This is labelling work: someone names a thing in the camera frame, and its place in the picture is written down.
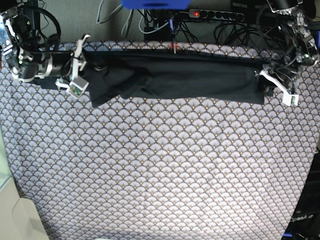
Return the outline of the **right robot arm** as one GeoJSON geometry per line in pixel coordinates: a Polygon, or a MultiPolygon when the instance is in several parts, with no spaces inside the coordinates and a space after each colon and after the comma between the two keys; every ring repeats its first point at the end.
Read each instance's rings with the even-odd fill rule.
{"type": "Polygon", "coordinates": [[[58,89],[78,99],[89,85],[81,73],[90,35],[78,39],[74,51],[60,51],[61,34],[58,20],[36,0],[0,2],[0,49],[12,77],[22,83],[55,78],[58,89]]]}

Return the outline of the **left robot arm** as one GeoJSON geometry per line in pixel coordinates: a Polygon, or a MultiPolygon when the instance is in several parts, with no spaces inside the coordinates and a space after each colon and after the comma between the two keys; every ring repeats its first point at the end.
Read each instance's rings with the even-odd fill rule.
{"type": "Polygon", "coordinates": [[[281,90],[282,103],[287,106],[298,105],[298,78],[302,68],[313,67],[320,62],[319,49],[301,9],[302,4],[302,0],[268,0],[256,17],[257,27],[261,26],[260,19],[266,8],[280,17],[276,27],[284,35],[286,47],[281,59],[264,64],[256,75],[264,77],[281,90]]]}

